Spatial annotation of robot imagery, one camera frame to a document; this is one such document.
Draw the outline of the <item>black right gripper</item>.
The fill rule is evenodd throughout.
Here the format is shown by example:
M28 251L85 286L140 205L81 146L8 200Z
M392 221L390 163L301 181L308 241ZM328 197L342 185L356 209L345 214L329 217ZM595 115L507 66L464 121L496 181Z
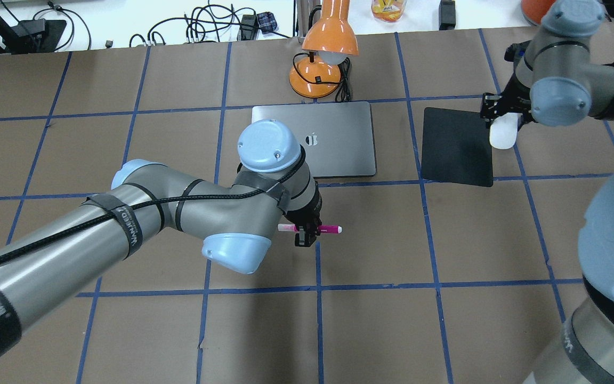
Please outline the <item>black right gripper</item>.
M486 112L486 129L507 113L517 113L517 131L535 122L531 114L530 88L523 85L516 75L512 75L499 98L499 111Z

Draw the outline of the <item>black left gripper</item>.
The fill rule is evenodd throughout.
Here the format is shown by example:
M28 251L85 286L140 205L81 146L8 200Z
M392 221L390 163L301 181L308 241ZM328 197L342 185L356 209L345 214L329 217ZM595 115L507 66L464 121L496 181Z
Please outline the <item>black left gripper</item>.
M309 203L300 209L288 211L285 218L295 224L294 245L299 247L311 246L321 235L319 227L322 225L321 209L322 195L318 182L314 181L314 192Z

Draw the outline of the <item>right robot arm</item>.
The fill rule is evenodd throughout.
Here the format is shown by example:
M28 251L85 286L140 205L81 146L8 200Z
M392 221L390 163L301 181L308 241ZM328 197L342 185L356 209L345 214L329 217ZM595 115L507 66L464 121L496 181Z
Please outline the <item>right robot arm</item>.
M511 286L451 287L457 383L614 382L614 145L602 123L521 134L521 182L471 233L476 275Z

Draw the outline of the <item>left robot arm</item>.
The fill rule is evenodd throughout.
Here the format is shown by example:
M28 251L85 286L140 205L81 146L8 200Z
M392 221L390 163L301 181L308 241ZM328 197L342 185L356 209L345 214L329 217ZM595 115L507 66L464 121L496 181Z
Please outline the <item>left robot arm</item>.
M249 124L237 141L229 188L161 163L134 159L104 194L0 250L0 357L37 322L137 252L164 228L203 240L202 255L256 272L285 217L296 246L321 233L322 198L305 148L285 124Z

